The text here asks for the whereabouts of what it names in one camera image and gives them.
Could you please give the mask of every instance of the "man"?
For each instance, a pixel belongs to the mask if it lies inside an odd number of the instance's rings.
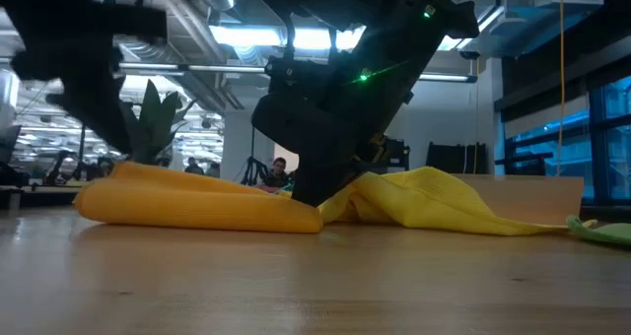
[[[191,157],[191,158],[188,158],[188,167],[186,167],[184,172],[196,173],[196,174],[203,175],[204,174],[204,169],[201,168],[197,164],[197,161],[195,160],[195,158]]]
[[[221,172],[221,167],[219,163],[212,162],[210,163],[210,167],[206,170],[206,176],[219,178]]]
[[[287,161],[284,158],[276,158],[272,171],[263,179],[259,187],[267,192],[277,192],[289,182],[289,176],[285,172]]]

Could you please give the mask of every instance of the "yellow cord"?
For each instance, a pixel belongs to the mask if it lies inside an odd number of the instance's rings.
[[[478,79],[480,78],[480,58],[477,58],[477,77]],[[479,100],[478,98],[480,97],[480,91],[479,91],[479,82],[475,84],[475,153],[473,154],[473,174],[477,173],[477,119],[478,119],[478,113],[480,111],[480,105],[479,105]]]
[[[563,120],[565,119],[565,0],[561,0],[561,124],[559,125],[559,151],[557,153],[556,175],[561,175],[563,155]]]

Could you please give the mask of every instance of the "window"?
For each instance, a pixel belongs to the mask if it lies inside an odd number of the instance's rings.
[[[607,182],[612,199],[631,199],[631,125],[607,130]]]
[[[602,88],[606,118],[616,118],[631,114],[631,77],[618,80]]]
[[[589,109],[564,119],[561,175],[585,178],[584,203],[631,205],[631,76],[590,91],[589,101]],[[532,156],[534,171],[556,175],[559,129],[549,122],[507,140],[507,156]],[[533,171],[528,164],[507,171]]]
[[[516,153],[520,155],[552,154],[551,158],[544,159],[545,175],[556,176],[558,167],[559,142],[553,140],[518,147]],[[583,198],[594,198],[594,179],[592,170],[592,141],[589,134],[565,138],[561,151],[561,176],[577,176],[585,179]]]
[[[567,116],[563,120],[563,130],[571,129],[575,127],[585,127],[590,124],[590,111],[588,109],[580,111],[578,113]],[[561,128],[561,121],[550,122],[542,127],[533,129],[529,132],[518,135],[515,138],[516,142],[521,142],[530,138],[540,137],[542,135],[550,133],[559,133]]]

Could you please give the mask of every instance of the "potted plant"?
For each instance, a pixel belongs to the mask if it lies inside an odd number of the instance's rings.
[[[170,93],[160,100],[158,89],[151,80],[147,83],[139,117],[132,110],[132,103],[121,101],[120,108],[131,141],[131,160],[140,164],[157,164],[178,129],[188,123],[184,117],[195,103],[196,100],[193,100],[182,108],[179,93]]]

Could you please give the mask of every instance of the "table surface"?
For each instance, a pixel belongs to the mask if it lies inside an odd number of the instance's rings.
[[[629,334],[631,253],[568,236],[0,218],[3,335]]]

